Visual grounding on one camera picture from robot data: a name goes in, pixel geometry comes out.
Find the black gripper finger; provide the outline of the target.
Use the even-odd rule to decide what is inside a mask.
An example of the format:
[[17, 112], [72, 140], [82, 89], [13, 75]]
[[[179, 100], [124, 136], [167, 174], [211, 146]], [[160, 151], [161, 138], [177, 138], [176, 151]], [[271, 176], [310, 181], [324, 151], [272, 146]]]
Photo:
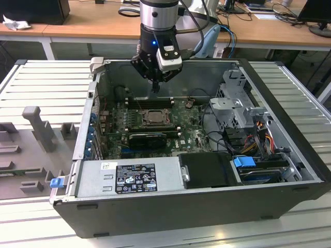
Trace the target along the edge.
[[156, 93], [159, 92], [161, 83], [168, 82], [179, 73], [180, 73], [180, 69], [166, 71], [166, 72], [162, 72], [158, 70], [156, 74]]
[[140, 76], [152, 83], [152, 92], [157, 92], [157, 62], [150, 53], [138, 53], [131, 59], [131, 64]]

